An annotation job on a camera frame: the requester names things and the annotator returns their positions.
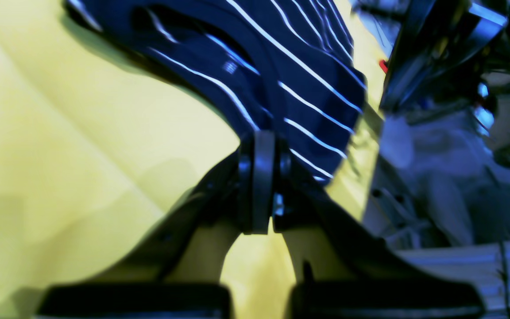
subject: red component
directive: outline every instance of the red component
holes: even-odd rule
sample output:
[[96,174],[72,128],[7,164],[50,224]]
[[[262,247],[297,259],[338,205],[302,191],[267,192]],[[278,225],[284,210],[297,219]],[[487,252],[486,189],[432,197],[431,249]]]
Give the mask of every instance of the red component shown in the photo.
[[381,67],[381,70],[383,70],[385,74],[387,74],[387,70],[389,70],[389,68],[387,67],[387,61],[385,60],[379,61],[379,66]]

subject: black pad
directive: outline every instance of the black pad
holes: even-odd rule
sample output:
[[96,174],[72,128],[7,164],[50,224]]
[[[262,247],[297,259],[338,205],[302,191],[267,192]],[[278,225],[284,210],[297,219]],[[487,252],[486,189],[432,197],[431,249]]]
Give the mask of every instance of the black pad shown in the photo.
[[362,280],[299,284],[291,319],[479,318],[484,307],[467,284],[439,280]]
[[230,308],[214,284],[95,284],[53,288],[35,318],[229,319]]

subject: striped fabric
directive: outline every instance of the striped fabric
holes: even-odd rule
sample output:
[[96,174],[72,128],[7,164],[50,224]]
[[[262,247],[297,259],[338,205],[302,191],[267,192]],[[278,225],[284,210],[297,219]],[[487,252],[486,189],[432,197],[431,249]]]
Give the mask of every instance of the striped fabric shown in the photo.
[[77,21],[180,75],[239,136],[284,136],[323,184],[347,158],[366,84],[332,0],[66,1]]

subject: wire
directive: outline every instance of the wire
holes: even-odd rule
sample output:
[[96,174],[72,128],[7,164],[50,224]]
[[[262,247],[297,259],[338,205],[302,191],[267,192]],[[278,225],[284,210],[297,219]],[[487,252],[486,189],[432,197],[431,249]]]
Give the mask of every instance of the wire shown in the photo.
[[385,44],[385,40],[383,39],[385,34],[384,34],[384,32],[382,32],[381,22],[379,22],[379,19],[377,19],[376,16],[374,16],[374,24],[375,24],[375,28],[377,30],[377,34],[379,35],[379,39],[381,39],[381,45],[386,48],[387,44]]
[[389,190],[387,190],[386,188],[381,188],[380,189],[381,191],[381,194],[383,194],[385,196],[385,198],[387,198],[389,200],[389,202],[391,203],[391,205],[393,206],[393,208],[397,211],[397,213],[399,214],[399,216],[401,216],[401,218],[403,218],[405,220],[405,222],[408,222],[408,223],[414,223],[417,221],[417,217],[416,216],[413,216],[412,213],[410,213],[403,204],[401,204],[395,197],[393,194],[391,194],[391,192],[389,192]]
[[505,253],[505,243],[503,241],[499,242],[499,250],[501,252],[501,267],[502,270],[499,271],[501,275],[501,279],[503,282],[504,297],[505,297],[505,309],[506,315],[510,319],[510,289],[509,289],[509,269],[507,266],[506,253]]

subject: yellow surface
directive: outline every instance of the yellow surface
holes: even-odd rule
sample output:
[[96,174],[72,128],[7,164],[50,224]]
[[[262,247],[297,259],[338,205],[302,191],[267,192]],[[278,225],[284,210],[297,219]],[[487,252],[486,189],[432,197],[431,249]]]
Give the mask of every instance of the yellow surface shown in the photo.
[[[375,107],[383,54],[347,0]],[[359,217],[376,158],[360,125],[328,188]],[[65,18],[59,0],[0,0],[0,319],[127,253],[238,140],[207,102]],[[239,319],[281,317],[294,284],[282,237],[241,236],[222,279]]]

